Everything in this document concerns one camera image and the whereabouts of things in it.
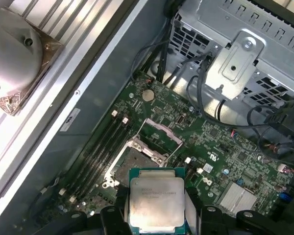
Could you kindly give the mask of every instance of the green circuit board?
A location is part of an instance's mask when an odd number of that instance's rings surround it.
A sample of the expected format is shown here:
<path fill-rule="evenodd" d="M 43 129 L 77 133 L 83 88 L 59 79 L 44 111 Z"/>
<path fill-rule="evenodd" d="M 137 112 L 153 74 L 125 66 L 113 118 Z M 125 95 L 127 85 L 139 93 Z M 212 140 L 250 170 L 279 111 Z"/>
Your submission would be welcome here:
<path fill-rule="evenodd" d="M 186 187 L 195 187 L 199 197 L 206 205 L 218 206 L 220 197 L 227 186 L 235 182 L 257 197 L 253 210 L 261 214 L 269 213 L 279 190 L 292 178 L 292 174 L 282 174 L 277 171 L 278 163 L 263 163 L 263 156 L 253 152 L 257 147 L 254 143 L 238 137 L 245 149 L 236 145 L 231 138 L 231 130 L 212 125 L 192 112 L 190 103 L 163 84 L 151 79 L 145 74 L 140 74 L 136 82 L 129 82 L 117 98 L 106 117 L 95 131 L 94 136 L 86 145 L 80 157 L 76 160 L 68 176 L 62 185 L 70 183 L 72 178 L 80 170 L 80 165 L 94 150 L 94 143 L 102 138 L 111 125 L 111 114 L 117 111 L 119 116 L 128 119 L 128 130 L 122 140 L 116 146 L 109 146 L 109 163 L 104 164 L 101 175 L 95 183 L 90 194 L 83 197 L 86 205 L 78 202 L 78 205 L 68 202 L 68 197 L 61 197 L 55 203 L 64 205 L 67 210 L 76 209 L 87 213 L 105 205 L 113 204 L 116 190 L 101 187 L 104 181 L 104 173 L 118 154 L 121 146 L 140 130 L 146 118 L 166 126 L 176 137 L 183 141 L 177 148 L 164 132 L 152 126 L 144 125 L 140 131 L 140 139 L 152 149 L 161 154 L 171 155 L 168 167 L 183 166 L 186 168 Z M 184 163 L 186 158 L 191 159 L 188 165 Z"/>

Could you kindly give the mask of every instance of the ram slot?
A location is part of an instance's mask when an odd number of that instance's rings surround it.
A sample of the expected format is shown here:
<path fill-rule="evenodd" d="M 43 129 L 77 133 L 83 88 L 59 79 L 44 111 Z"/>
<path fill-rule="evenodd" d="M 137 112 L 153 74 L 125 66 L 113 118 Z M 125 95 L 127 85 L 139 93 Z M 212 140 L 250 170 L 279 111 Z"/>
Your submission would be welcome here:
<path fill-rule="evenodd" d="M 124 144 L 124 140 L 126 140 L 126 137 L 128 136 L 129 128 L 124 128 L 118 139 L 115 141 L 113 146 L 109 149 L 109 151 L 104 156 L 104 161 L 102 162 L 100 168 L 97 170 L 96 174 L 92 176 L 90 183 L 85 187 L 85 190 L 80 193 L 80 198 L 84 198 L 86 195 L 90 194 L 95 188 L 96 180 L 100 177 L 100 175 L 104 172 L 104 170 L 107 168 L 109 163 L 113 160 L 113 157 L 115 156 L 116 150 L 119 149 L 120 143 Z"/>
<path fill-rule="evenodd" d="M 112 123 L 110 123 L 107 130 L 103 132 L 103 134 L 100 136 L 99 141 L 96 142 L 94 145 L 91 154 L 87 156 L 87 159 L 84 161 L 83 165 L 81 166 L 78 175 L 75 177 L 75 180 L 69 187 L 69 191 L 74 190 L 76 191 L 76 188 L 81 185 L 81 181 L 85 178 L 87 175 L 87 172 L 89 171 L 89 168 L 96 162 L 100 161 L 96 156 L 97 154 L 102 151 L 106 143 L 109 141 L 111 135 L 118 129 L 121 125 L 121 120 L 115 119 Z"/>
<path fill-rule="evenodd" d="M 118 127 L 113 131 L 109 139 L 100 148 L 100 151 L 96 152 L 96 158 L 98 159 L 98 161 L 94 161 L 94 163 L 90 165 L 90 167 L 84 174 L 85 177 L 81 179 L 80 184 L 75 189 L 74 195 L 80 195 L 79 192 L 85 187 L 85 185 L 88 184 L 89 178 L 91 178 L 92 174 L 97 170 L 97 166 L 101 163 L 103 154 L 106 151 L 109 151 L 109 148 L 111 147 L 111 145 L 113 145 L 113 143 L 115 143 L 122 129 L 123 129 L 123 125 L 122 123 L 119 123 Z"/>

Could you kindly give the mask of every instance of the ventilation holes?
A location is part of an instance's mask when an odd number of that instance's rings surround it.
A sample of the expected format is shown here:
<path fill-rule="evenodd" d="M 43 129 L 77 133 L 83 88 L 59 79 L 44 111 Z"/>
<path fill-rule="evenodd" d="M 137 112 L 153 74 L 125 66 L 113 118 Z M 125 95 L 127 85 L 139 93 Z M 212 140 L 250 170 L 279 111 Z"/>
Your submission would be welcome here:
<path fill-rule="evenodd" d="M 259 18 L 259 15 L 256 14 L 256 13 L 253 13 L 253 14 L 251 15 L 250 19 L 249 19 L 249 22 L 250 22 L 251 24 L 255 24 L 258 18 Z"/>
<path fill-rule="evenodd" d="M 292 37 L 292 39 L 291 39 L 290 42 L 288 43 L 288 46 L 294 48 L 294 37 Z"/>
<path fill-rule="evenodd" d="M 174 27 L 170 44 L 175 47 L 176 52 L 190 59 L 202 54 L 209 44 L 209 40 L 197 34 L 190 27 L 181 26 Z"/>
<path fill-rule="evenodd" d="M 229 7 L 231 6 L 232 2 L 233 2 L 233 0 L 225 0 L 225 2 L 224 2 L 223 5 L 224 5 L 226 8 L 229 8 Z"/>
<path fill-rule="evenodd" d="M 256 83 L 266 90 L 255 93 L 249 88 L 245 87 L 243 90 L 243 94 L 259 104 L 270 105 L 279 101 L 288 101 L 291 99 L 291 96 L 287 94 L 288 90 L 285 87 L 274 84 L 267 77 L 256 81 Z"/>
<path fill-rule="evenodd" d="M 270 29 L 271 25 L 272 25 L 272 23 L 270 21 L 266 21 L 261 29 L 263 31 L 265 31 L 265 32 L 268 32 L 268 30 Z"/>
<path fill-rule="evenodd" d="M 285 31 L 283 29 L 279 29 L 275 35 L 275 38 L 278 39 L 278 40 L 281 40 L 283 35 L 285 34 Z"/>
<path fill-rule="evenodd" d="M 242 16 L 245 10 L 246 10 L 246 7 L 244 7 L 243 5 L 240 5 L 240 7 L 237 9 L 235 14 L 238 16 Z"/>

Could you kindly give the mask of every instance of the chip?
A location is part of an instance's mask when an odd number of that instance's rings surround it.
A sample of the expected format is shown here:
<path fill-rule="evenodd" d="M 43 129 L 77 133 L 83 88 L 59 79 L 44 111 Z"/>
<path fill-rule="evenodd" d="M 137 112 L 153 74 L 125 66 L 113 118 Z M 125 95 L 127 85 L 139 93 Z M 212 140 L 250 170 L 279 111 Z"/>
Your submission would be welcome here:
<path fill-rule="evenodd" d="M 247 154 L 245 153 L 240 153 L 238 156 L 237 156 L 238 160 L 240 161 L 245 161 L 245 159 L 247 158 Z"/>
<path fill-rule="evenodd" d="M 124 186 L 129 186 L 129 170 L 132 168 L 155 168 L 159 165 L 144 154 L 131 148 L 125 155 L 124 161 L 114 174 L 114 178 Z"/>
<path fill-rule="evenodd" d="M 215 138 L 215 137 L 217 137 L 217 135 L 219 134 L 219 131 L 218 131 L 217 129 L 215 129 L 215 128 L 212 128 L 211 131 L 209 132 L 209 134 L 210 134 L 213 138 Z"/>
<path fill-rule="evenodd" d="M 140 177 L 130 183 L 130 225 L 144 233 L 174 233 L 185 222 L 184 180 Z"/>

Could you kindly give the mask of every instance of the mounting hole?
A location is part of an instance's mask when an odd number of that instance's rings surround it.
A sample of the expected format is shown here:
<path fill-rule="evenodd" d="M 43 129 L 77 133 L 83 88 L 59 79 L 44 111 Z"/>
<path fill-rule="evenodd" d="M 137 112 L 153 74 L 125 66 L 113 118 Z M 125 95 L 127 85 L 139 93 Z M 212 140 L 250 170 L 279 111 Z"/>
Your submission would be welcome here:
<path fill-rule="evenodd" d="M 168 48 L 168 54 L 169 54 L 169 55 L 174 54 L 174 50 L 173 50 L 172 48 Z"/>
<path fill-rule="evenodd" d="M 71 218 L 73 219 L 76 219 L 76 218 L 79 218 L 80 217 L 80 214 L 72 214 Z"/>
<path fill-rule="evenodd" d="M 180 21 L 174 21 L 173 24 L 174 24 L 174 27 L 176 27 L 176 28 L 181 28 L 182 27 L 182 24 L 181 24 Z"/>
<path fill-rule="evenodd" d="M 33 40 L 31 38 L 26 38 L 24 40 L 24 45 L 30 47 L 31 45 L 33 45 Z"/>

